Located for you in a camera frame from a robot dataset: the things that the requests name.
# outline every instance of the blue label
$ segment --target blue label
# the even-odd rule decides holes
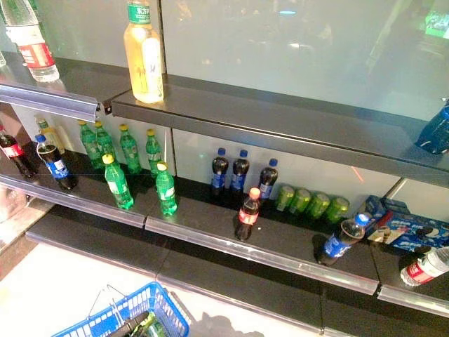
[[[236,191],[242,190],[243,186],[245,185],[245,178],[246,174],[242,174],[241,176],[238,176],[236,174],[232,175],[232,188]]]
[[[324,251],[331,258],[339,258],[343,256],[344,252],[351,248],[350,245],[342,243],[332,234],[332,237],[324,244]]]
[[[221,173],[214,173],[212,175],[212,186],[215,188],[222,188],[225,186],[225,178],[226,176]]]
[[[51,175],[56,179],[63,179],[69,175],[69,170],[67,170],[67,167],[65,167],[65,164],[62,160],[46,164],[51,172]]]

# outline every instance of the blue bottle cap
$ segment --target blue bottle cap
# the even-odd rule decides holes
[[[46,141],[46,139],[47,138],[45,138],[45,136],[44,135],[41,135],[41,134],[39,134],[39,135],[36,135],[36,140],[39,142],[39,143],[43,143],[43,142],[45,142]]]

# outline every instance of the bottle cap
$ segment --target bottle cap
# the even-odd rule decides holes
[[[160,161],[159,163],[157,163],[157,169],[158,169],[160,172],[167,171],[167,168],[168,168],[167,163],[165,163],[165,162],[163,162],[163,161]]]
[[[105,154],[103,157],[103,163],[112,164],[114,162],[114,157],[112,154]]]
[[[356,215],[356,223],[365,227],[370,222],[370,216],[367,213],[360,213]]]
[[[39,135],[36,135],[36,140],[39,142],[39,143],[43,143],[43,142],[45,142],[46,141],[46,139],[47,138],[45,138],[45,136],[44,135],[41,135],[41,134],[39,134]]]
[[[260,190],[257,187],[253,187],[250,190],[250,198],[251,199],[259,199],[260,197]]]

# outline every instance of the store shelf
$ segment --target store shelf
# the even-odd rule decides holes
[[[379,243],[372,243],[371,249],[382,285],[378,295],[380,300],[449,317],[448,274],[421,286],[407,286],[399,272],[417,256],[403,249]]]
[[[110,112],[111,99],[130,90],[127,68],[56,58],[60,79],[36,82],[17,53],[4,53],[0,101],[62,116],[95,121],[99,105]]]
[[[418,119],[173,75],[164,93],[154,104],[124,93],[112,113],[449,186],[449,157],[413,145],[425,125]]]

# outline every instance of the green label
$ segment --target green label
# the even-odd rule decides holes
[[[128,4],[128,17],[132,23],[148,25],[150,23],[149,6]]]

